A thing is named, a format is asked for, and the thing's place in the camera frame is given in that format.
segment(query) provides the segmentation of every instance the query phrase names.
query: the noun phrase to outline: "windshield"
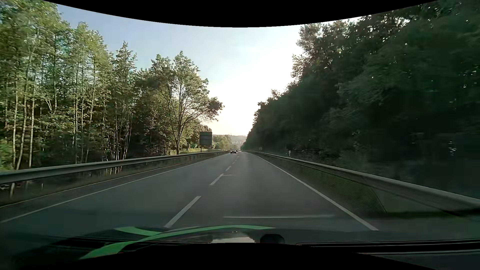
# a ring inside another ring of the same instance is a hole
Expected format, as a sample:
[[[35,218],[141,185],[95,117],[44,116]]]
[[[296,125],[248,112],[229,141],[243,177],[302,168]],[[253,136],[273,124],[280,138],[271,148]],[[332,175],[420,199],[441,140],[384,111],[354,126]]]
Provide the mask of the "windshield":
[[[2,1],[2,256],[126,227],[478,238],[478,8],[223,28]]]

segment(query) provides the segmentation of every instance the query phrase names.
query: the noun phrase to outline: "road sign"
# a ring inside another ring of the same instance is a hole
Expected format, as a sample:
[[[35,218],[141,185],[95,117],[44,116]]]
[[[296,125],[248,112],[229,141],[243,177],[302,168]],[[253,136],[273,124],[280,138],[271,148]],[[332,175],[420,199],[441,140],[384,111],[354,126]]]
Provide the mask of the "road sign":
[[[201,146],[212,146],[212,135],[211,131],[200,132],[200,145]]]

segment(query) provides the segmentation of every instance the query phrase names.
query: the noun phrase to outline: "clear sky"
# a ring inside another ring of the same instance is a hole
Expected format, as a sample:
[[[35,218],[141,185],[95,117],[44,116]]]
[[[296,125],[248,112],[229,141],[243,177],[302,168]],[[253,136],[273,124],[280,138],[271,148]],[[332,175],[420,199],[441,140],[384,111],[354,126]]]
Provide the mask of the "clear sky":
[[[225,108],[218,122],[205,123],[214,134],[247,135],[257,103],[271,89],[283,91],[291,81],[292,55],[300,25],[220,28],[141,21],[59,5],[72,27],[86,22],[104,37],[110,51],[128,42],[137,53],[138,68],[148,68],[157,54],[175,57],[181,50],[208,78],[210,96]]]

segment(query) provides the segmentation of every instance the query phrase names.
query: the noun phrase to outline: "asphalt road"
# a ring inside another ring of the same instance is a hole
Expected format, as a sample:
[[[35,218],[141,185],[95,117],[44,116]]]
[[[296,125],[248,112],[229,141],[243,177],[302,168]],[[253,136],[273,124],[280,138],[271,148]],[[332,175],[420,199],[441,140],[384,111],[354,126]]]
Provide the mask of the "asphalt road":
[[[249,224],[330,232],[426,232],[438,224],[431,218],[429,222],[365,220],[246,152],[34,199],[0,208],[0,215],[4,255],[53,241],[39,236],[61,239],[125,226]],[[452,224],[446,230],[455,231],[455,226],[466,223],[456,218]],[[466,226],[478,230],[477,223]],[[32,237],[19,237],[25,234]]]

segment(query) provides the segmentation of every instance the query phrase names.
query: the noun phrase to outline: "forest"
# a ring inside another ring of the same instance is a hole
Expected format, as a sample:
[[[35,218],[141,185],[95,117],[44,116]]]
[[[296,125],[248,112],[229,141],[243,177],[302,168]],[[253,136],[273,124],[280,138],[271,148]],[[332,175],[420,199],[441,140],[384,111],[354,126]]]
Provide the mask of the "forest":
[[[303,25],[292,81],[258,103],[242,149],[480,197],[479,6]]]
[[[198,148],[223,109],[183,52],[137,69],[101,34],[41,0],[0,2],[0,170],[175,154]]]

